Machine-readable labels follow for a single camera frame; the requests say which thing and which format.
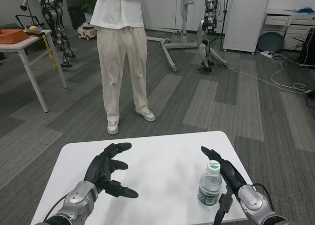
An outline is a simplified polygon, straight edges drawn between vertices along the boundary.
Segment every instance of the water bottle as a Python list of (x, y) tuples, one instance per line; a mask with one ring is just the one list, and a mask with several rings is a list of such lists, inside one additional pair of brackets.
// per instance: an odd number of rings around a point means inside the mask
[(211, 160), (207, 165), (205, 173), (199, 180), (199, 204), (205, 209), (209, 209), (215, 205), (219, 199), (221, 187), (220, 164), (215, 160)]

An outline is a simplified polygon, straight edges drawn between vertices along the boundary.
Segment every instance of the desk leg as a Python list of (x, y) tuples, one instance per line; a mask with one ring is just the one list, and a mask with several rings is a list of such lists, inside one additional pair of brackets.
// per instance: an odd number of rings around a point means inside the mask
[(39, 99), (39, 102), (40, 102), (40, 104), (41, 104), (41, 106), (42, 106), (44, 112), (47, 113), (47, 112), (48, 112), (47, 105), (46, 105), (46, 103), (45, 103), (45, 100), (44, 100), (44, 98), (43, 98), (41, 92), (40, 92), (40, 89), (39, 89), (38, 84), (37, 84), (37, 82), (36, 82), (36, 80), (35, 80), (35, 77), (34, 77), (34, 75), (33, 75), (33, 73), (32, 73), (31, 65), (30, 65), (30, 63), (29, 63), (29, 60), (28, 60), (26, 54), (25, 54), (24, 49), (19, 50), (19, 55), (20, 55), (20, 58), (21, 58), (21, 60), (22, 60), (23, 65), (24, 65), (24, 68), (25, 68), (25, 70), (26, 70), (26, 73), (27, 73), (28, 76), (29, 76), (29, 79), (30, 79), (30, 81), (31, 81), (31, 84), (33, 85), (34, 90), (35, 90), (35, 92), (36, 92), (36, 94), (37, 94), (37, 97), (38, 97), (38, 99)]
[(53, 53), (54, 61), (55, 61), (55, 64), (56, 64), (56, 66), (57, 66), (57, 68), (58, 68), (58, 72), (59, 72), (61, 81), (62, 81), (62, 83), (63, 83), (63, 87), (67, 88), (68, 86), (67, 86), (67, 83), (66, 83), (65, 78), (64, 78), (64, 75), (63, 75), (63, 70), (62, 70), (62, 68), (61, 68), (61, 66), (60, 66), (59, 56), (58, 56), (58, 54), (57, 54), (57, 52), (56, 52), (56, 49), (55, 49), (53, 40), (52, 40), (52, 38), (51, 38), (51, 35), (50, 35), (50, 34), (47, 34), (46, 37), (47, 37), (47, 41), (48, 41), (49, 47), (50, 47), (50, 49), (51, 49), (51, 52)]

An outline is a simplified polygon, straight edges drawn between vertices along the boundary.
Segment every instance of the white sneaker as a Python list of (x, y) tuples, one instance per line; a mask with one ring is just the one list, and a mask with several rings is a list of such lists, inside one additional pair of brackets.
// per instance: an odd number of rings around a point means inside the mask
[(115, 135), (118, 133), (118, 122), (108, 121), (107, 131), (110, 135)]
[(147, 120), (148, 122), (153, 122), (156, 120), (156, 116), (153, 114), (153, 112), (151, 112), (150, 110), (148, 112), (145, 112), (144, 114), (142, 114), (142, 116), (144, 117), (145, 120)]

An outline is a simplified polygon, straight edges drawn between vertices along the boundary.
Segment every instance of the table top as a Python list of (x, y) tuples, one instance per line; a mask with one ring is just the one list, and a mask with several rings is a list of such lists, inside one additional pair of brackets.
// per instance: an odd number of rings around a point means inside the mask
[[(50, 34), (51, 30), (42, 30), (42, 32), (45, 32), (45, 34)], [(5, 52), (6, 50), (12, 51), (24, 49), (30, 44), (38, 41), (39, 39), (41, 39), (41, 37), (30, 36), (27, 39), (17, 42), (15, 44), (0, 44), (0, 51)]]
[[(50, 208), (82, 181), (93, 158), (111, 143), (130, 142), (132, 148), (115, 159), (126, 162), (128, 170), (118, 170), (112, 180), (139, 193), (137, 199), (112, 197), (101, 192), (86, 225), (196, 225), (213, 223), (219, 204), (210, 211), (197, 201), (199, 179), (208, 158), (201, 146), (216, 150), (251, 180), (227, 136), (221, 131), (131, 139), (105, 140), (65, 145), (41, 198), (31, 225), (42, 222)], [(226, 192), (224, 180), (222, 193)], [(56, 213), (60, 203), (52, 212)], [(222, 222), (246, 220), (234, 202)]]

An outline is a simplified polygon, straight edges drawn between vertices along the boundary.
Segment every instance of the shoelace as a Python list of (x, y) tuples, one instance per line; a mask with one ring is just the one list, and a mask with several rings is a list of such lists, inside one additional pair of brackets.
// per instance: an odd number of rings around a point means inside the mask
[(110, 125), (111, 127), (115, 126), (117, 124), (117, 122), (114, 122), (114, 121), (109, 121), (108, 122), (108, 125)]

